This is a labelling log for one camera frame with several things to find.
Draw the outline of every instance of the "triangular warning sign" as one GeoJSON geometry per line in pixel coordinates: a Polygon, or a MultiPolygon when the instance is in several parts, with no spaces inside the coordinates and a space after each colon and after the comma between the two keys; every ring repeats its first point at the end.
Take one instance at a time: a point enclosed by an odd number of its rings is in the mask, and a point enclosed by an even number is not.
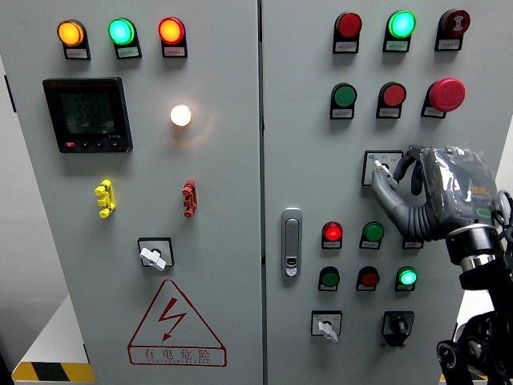
{"type": "Polygon", "coordinates": [[[184,292],[169,279],[128,344],[133,365],[225,367],[226,348],[184,292]]]}

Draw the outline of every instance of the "yellow indicator light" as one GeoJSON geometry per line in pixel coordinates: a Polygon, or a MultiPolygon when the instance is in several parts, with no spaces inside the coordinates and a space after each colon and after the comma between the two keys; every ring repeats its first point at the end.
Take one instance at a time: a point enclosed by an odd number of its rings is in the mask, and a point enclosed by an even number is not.
{"type": "Polygon", "coordinates": [[[57,27],[57,36],[65,46],[76,47],[83,42],[83,27],[76,20],[65,20],[57,27]]]}
{"type": "Polygon", "coordinates": [[[159,36],[167,44],[179,43],[184,31],[184,24],[178,18],[165,18],[159,24],[159,36]]]}
{"type": "Polygon", "coordinates": [[[171,121],[177,126],[187,126],[191,118],[191,109],[184,104],[179,104],[171,110],[171,121]]]}

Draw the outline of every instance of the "control panel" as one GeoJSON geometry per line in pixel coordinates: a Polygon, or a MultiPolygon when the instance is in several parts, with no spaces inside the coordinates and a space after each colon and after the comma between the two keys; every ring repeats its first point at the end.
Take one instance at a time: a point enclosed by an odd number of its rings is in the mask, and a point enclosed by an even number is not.
{"type": "Polygon", "coordinates": [[[257,2],[3,2],[0,51],[96,383],[261,385],[257,2]]]}
{"type": "MultiPolygon", "coordinates": [[[[444,241],[402,238],[372,171],[393,182],[411,144],[470,148],[497,169],[513,112],[513,8],[283,0],[262,13],[269,385],[436,384],[462,271],[444,241]],[[289,207],[302,212],[296,277],[281,273],[289,207]]],[[[410,179],[397,191],[420,206],[410,179]]]]}

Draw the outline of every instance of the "digital meter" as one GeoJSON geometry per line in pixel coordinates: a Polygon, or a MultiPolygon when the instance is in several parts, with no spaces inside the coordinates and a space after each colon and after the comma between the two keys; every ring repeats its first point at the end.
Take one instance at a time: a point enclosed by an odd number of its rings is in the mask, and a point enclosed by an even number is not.
{"type": "Polygon", "coordinates": [[[121,78],[46,79],[45,91],[60,152],[130,152],[121,78]]]}

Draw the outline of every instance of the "robotic arm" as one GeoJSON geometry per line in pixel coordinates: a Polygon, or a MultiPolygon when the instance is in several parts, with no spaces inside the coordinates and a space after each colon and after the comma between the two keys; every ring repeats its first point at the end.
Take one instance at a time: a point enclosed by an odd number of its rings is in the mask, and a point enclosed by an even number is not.
{"type": "MultiPolygon", "coordinates": [[[[472,151],[410,146],[394,171],[373,171],[372,190],[401,235],[412,241],[446,240],[450,260],[460,265],[465,290],[488,290],[495,311],[473,317],[458,342],[438,344],[448,385],[470,385],[467,365],[488,375],[490,385],[511,385],[513,377],[513,214],[509,222],[489,167],[472,151]],[[411,192],[426,203],[409,206],[393,189],[412,165],[411,192]],[[503,227],[501,233],[495,223],[503,227]],[[501,240],[506,238],[506,253],[501,240]]],[[[507,194],[510,207],[513,200],[507,194]]]]}

